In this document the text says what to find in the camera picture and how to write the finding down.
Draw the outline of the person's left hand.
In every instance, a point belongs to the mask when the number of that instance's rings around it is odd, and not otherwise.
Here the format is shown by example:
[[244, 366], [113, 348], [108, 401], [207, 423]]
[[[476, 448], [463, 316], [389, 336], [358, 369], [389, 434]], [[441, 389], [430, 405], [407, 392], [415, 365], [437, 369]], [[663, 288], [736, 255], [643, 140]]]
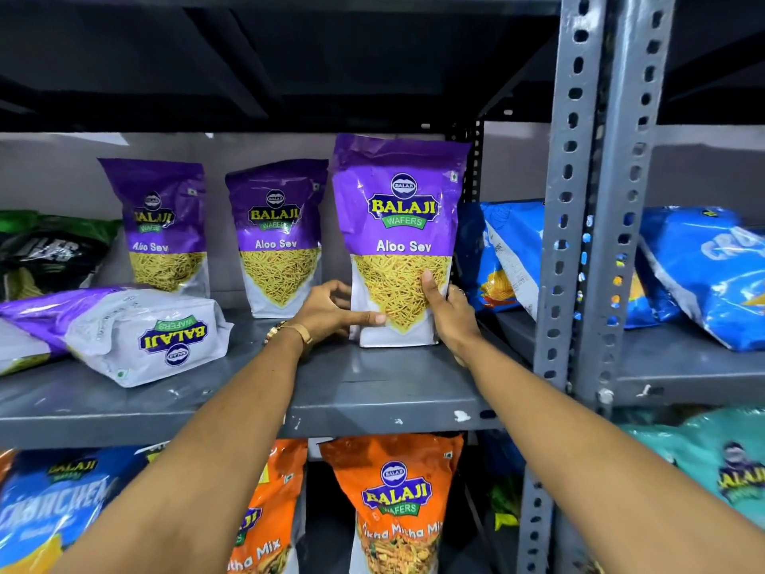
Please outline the person's left hand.
[[349, 312], [375, 312], [350, 310], [352, 287], [340, 280], [331, 280], [311, 289], [298, 313], [287, 322], [304, 337], [304, 354], [326, 339], [337, 336], [349, 339]]

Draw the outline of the green black snack packet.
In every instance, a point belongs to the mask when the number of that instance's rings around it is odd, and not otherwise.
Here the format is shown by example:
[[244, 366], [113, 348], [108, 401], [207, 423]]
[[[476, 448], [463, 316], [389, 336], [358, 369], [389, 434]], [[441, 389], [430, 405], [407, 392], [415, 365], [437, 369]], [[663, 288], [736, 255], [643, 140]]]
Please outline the green black snack packet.
[[86, 289], [122, 221], [0, 210], [0, 302]]

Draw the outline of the large blue snack packet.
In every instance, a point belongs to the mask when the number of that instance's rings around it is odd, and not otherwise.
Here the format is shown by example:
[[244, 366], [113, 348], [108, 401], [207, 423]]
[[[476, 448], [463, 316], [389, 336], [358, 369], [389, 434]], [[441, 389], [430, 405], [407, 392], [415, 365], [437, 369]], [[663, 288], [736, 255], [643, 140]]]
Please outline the large blue snack packet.
[[765, 351], [765, 237], [731, 210], [645, 208], [639, 247], [690, 320], [734, 352]]

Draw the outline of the blue packet with white back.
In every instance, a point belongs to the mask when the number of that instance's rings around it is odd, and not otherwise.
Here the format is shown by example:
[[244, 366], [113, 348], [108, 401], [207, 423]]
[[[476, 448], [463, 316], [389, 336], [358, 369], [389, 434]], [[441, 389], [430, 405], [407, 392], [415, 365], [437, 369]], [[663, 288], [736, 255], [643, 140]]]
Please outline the blue packet with white back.
[[[526, 312], [537, 316], [541, 279], [544, 203], [482, 202], [486, 237]], [[652, 327], [680, 318], [681, 310], [651, 272], [641, 252], [626, 308], [625, 329]]]

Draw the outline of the person's right hand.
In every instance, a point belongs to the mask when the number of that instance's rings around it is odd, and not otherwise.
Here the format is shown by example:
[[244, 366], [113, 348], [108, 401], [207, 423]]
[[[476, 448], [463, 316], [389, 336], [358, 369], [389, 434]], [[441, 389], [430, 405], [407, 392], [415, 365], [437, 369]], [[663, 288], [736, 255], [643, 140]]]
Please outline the person's right hand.
[[448, 316], [434, 319], [437, 335], [455, 360], [469, 368], [471, 351], [483, 340], [474, 310], [464, 291], [455, 285], [449, 284], [444, 296], [448, 299]]

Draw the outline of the person's left forearm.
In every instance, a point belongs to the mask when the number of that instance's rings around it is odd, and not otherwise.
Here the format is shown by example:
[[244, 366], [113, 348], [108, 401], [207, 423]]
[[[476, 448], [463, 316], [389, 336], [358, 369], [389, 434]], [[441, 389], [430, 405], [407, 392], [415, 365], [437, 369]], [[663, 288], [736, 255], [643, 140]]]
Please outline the person's left forearm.
[[286, 419], [304, 337], [286, 324], [110, 503], [51, 574], [224, 574]]

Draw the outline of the grey metal shelving rack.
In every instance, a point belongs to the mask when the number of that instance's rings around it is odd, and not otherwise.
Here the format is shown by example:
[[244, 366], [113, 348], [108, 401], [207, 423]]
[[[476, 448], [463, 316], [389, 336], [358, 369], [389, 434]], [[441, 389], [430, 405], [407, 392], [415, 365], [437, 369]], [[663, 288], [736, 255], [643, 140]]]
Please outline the grey metal shelving rack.
[[[458, 44], [475, 66], [455, 59], [444, 66], [453, 79], [445, 89], [417, 91], [425, 76], [414, 51], [436, 49], [434, 37], [416, 33], [396, 57], [384, 59], [382, 31], [361, 58], [358, 72], [382, 73], [385, 83], [368, 92], [337, 81], [329, 90], [311, 84], [309, 92], [282, 93], [262, 62], [238, 16], [235, 2], [218, 8], [177, 1], [173, 9], [152, 8], [159, 0], [67, 0], [70, 4], [142, 4], [147, 18], [159, 20], [180, 40], [222, 93], [241, 111], [238, 118], [213, 118], [213, 99], [180, 101], [168, 114], [169, 97], [126, 95], [84, 99], [56, 98], [43, 103], [46, 123], [89, 130], [90, 123], [128, 123], [118, 107], [137, 108], [127, 130], [258, 131], [273, 133], [434, 133], [452, 141], [470, 141], [463, 198], [481, 194], [483, 132], [488, 116], [506, 105], [528, 62], [550, 39], [557, 39], [555, 82], [532, 99], [532, 113], [550, 107], [549, 156], [545, 184], [547, 206], [542, 244], [545, 264], [533, 371], [561, 390], [569, 389], [571, 336], [575, 328], [576, 280], [583, 271], [582, 236], [588, 205], [598, 114], [598, 85], [609, 0], [488, 0], [486, 18], [505, 26], [491, 52], [477, 50], [479, 20], [464, 2], [445, 13], [467, 28]], [[233, 351], [213, 364], [138, 389], [121, 389], [67, 358], [0, 380], [0, 445], [52, 449], [160, 442], [173, 437], [192, 414], [253, 356], [254, 334], [263, 325], [247, 324], [235, 334]], [[485, 429], [488, 416], [477, 391], [444, 347], [369, 349], [330, 346], [298, 372], [295, 400], [288, 408], [286, 436], [392, 434], [447, 431], [464, 425]]]
[[587, 208], [594, 222], [573, 384], [610, 423], [611, 406], [595, 400], [617, 379], [674, 9], [675, 0], [607, 0], [603, 13]]

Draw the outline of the orange snack packet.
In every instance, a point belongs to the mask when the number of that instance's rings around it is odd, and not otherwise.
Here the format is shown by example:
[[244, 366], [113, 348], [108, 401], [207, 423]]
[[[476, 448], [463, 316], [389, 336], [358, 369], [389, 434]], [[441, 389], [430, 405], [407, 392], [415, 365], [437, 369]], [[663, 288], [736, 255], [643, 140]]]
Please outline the orange snack packet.
[[235, 539], [226, 574], [299, 574], [298, 509], [308, 440], [278, 439], [269, 453]]
[[387, 434], [320, 443], [356, 512], [349, 574], [437, 574], [460, 434]]

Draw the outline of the teal snack packet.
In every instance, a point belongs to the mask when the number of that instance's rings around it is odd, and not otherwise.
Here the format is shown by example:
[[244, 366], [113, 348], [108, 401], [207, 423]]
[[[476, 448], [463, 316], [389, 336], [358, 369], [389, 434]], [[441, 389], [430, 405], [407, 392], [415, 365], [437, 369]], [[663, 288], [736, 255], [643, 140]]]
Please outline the teal snack packet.
[[620, 428], [765, 530], [765, 407]]

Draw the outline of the dark blue chips packet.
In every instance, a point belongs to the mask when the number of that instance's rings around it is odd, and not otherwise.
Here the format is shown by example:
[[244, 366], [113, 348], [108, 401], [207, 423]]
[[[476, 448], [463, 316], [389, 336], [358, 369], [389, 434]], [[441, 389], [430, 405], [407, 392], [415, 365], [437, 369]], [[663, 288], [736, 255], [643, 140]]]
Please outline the dark blue chips packet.
[[457, 279], [476, 312], [497, 313], [520, 308], [515, 292], [490, 242], [478, 202], [457, 207], [454, 261]]

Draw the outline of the blue yellow snack packet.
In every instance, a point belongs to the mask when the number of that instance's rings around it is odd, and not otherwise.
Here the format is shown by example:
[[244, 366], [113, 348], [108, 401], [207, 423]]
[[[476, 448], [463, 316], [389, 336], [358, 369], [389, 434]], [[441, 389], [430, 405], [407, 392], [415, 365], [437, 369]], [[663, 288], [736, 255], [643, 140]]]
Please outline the blue yellow snack packet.
[[17, 452], [0, 486], [0, 574], [47, 574], [147, 464], [134, 446]]

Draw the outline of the person's right forearm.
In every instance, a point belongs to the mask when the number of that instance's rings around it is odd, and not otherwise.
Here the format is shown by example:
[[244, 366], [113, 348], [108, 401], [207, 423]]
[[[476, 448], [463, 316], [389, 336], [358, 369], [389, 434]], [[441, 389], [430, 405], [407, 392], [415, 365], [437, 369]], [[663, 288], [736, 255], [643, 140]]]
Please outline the person's right forearm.
[[765, 574], [765, 532], [481, 337], [460, 358], [605, 574]]

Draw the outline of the yellow green packet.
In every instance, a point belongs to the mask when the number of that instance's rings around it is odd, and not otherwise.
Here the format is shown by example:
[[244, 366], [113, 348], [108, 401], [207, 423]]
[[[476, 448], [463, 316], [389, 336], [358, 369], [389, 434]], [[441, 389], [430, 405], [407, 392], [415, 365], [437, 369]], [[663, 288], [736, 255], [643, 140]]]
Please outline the yellow green packet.
[[497, 477], [489, 490], [489, 502], [494, 514], [493, 530], [520, 526], [522, 479], [518, 475]]

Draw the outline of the purple snack packet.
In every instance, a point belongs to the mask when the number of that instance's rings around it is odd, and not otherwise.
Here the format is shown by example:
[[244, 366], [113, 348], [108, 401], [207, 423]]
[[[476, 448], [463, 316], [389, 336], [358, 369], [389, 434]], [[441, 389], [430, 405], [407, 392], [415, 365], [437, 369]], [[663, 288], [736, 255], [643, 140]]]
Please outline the purple snack packet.
[[209, 298], [203, 165], [104, 157], [99, 163], [122, 205], [135, 282]]
[[73, 356], [132, 388], [224, 357], [233, 327], [211, 299], [155, 289], [76, 289], [3, 302], [0, 376]]
[[386, 315], [384, 325], [357, 328], [360, 347], [437, 343], [422, 273], [447, 292], [469, 151], [464, 142], [337, 136], [330, 175], [351, 309]]
[[320, 283], [320, 204], [328, 160], [292, 159], [227, 173], [245, 294], [255, 319], [294, 317]]

